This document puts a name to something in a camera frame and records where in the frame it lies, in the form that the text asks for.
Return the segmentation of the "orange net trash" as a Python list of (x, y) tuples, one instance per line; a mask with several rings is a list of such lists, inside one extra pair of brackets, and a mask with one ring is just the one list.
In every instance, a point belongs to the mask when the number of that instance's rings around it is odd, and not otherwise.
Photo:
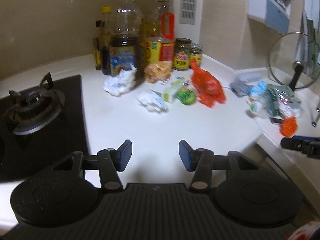
[(286, 118), (281, 123), (280, 133), (285, 137), (292, 137), (298, 129), (296, 117)]

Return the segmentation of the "plastic trash pile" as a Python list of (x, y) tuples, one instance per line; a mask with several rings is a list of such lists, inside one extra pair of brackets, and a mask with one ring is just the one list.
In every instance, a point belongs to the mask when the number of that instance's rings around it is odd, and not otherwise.
[(249, 88), (248, 96), (249, 111), (254, 116), (282, 119), (302, 117), (302, 101), (289, 86), (259, 81), (257, 85)]

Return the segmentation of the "green wrapper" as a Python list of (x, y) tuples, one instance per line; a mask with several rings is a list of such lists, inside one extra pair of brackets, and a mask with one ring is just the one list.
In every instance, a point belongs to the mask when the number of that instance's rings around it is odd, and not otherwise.
[(195, 91), (192, 88), (186, 88), (186, 87), (181, 88), (177, 92), (176, 97), (184, 105), (192, 105), (197, 100)]

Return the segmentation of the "small white paper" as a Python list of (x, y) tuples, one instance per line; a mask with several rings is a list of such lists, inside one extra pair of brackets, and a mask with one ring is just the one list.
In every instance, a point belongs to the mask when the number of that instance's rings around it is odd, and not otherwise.
[(137, 100), (140, 105), (149, 112), (167, 112), (168, 107), (165, 101), (153, 91), (142, 91), (138, 94)]

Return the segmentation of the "red plastic bag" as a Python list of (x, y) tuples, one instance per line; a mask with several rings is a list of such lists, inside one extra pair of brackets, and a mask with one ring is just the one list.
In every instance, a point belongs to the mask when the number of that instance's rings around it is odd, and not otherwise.
[(209, 108), (213, 107), (215, 102), (225, 103), (226, 96), (220, 81), (200, 68), (195, 59), (191, 59), (190, 67), (193, 70), (191, 82), (198, 91), (200, 103)]

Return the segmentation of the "white green medicine box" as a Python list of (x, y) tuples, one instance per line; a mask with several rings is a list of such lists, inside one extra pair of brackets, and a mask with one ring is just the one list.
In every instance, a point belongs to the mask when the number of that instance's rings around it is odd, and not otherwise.
[(151, 90), (160, 96), (165, 102), (172, 103), (178, 91), (189, 84), (189, 79), (182, 76), (171, 76), (165, 81), (153, 84)]

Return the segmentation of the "white paper wrapper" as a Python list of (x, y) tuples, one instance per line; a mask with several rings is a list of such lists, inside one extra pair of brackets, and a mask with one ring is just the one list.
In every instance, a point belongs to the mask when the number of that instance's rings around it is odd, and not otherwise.
[(137, 69), (132, 67), (130, 70), (121, 70), (114, 77), (107, 77), (103, 86), (104, 91), (116, 97), (128, 93), (136, 85), (136, 71)]

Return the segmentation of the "black gas stove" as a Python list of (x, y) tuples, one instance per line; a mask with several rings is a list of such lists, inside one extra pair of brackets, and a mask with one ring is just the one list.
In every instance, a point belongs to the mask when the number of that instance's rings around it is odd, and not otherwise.
[(27, 178), (80, 151), (88, 155), (81, 76), (53, 81), (1, 99), (1, 182)]

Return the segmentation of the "silver foil pouch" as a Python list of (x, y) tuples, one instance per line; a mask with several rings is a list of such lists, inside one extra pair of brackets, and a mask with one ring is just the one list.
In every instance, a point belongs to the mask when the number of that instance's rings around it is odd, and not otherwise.
[(256, 72), (239, 73), (229, 87), (237, 97), (247, 96), (253, 87), (249, 83), (259, 81), (261, 77), (262, 74)]

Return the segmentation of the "glass pot lid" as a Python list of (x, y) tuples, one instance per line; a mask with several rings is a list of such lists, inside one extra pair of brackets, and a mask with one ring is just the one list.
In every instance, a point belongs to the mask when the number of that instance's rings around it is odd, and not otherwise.
[(319, 83), (319, 43), (299, 31), (280, 35), (267, 52), (267, 70), (271, 80), (292, 90)]

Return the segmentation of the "small pickle jar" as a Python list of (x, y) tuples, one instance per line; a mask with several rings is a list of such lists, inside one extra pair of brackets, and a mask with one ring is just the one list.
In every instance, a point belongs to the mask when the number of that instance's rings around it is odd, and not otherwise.
[(190, 45), (190, 61), (194, 60), (197, 66), (200, 67), (202, 63), (202, 46), (197, 43)]

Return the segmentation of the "dark soy sauce bottle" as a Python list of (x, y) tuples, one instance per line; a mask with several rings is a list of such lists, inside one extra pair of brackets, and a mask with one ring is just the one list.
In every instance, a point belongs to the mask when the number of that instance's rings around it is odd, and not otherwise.
[(101, 70), (101, 66), (102, 66), (101, 51), (100, 51), (101, 23), (102, 23), (102, 20), (97, 20), (95, 22), (95, 36), (93, 37), (93, 54), (94, 54), (96, 70)]

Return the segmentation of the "yellow cap oil bottle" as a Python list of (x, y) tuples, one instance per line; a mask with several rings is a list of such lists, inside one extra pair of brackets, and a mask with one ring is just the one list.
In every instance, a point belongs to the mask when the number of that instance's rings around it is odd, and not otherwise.
[(110, 55), (109, 55), (109, 42), (111, 38), (111, 12), (110, 6), (104, 6), (101, 9), (103, 20), (100, 27), (100, 50), (102, 56), (101, 71), (104, 75), (111, 75), (110, 68)]

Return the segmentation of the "blue white water heater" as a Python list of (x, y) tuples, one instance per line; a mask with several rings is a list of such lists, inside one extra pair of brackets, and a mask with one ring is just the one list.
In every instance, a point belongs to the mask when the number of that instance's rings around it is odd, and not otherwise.
[(287, 34), (293, 0), (248, 0), (248, 18)]

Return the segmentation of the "white wall vent grille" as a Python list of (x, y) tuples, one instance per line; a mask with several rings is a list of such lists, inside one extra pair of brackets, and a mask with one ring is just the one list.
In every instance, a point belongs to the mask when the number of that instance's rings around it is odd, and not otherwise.
[(180, 1), (180, 24), (194, 25), (196, 20), (196, 2), (197, 0)]

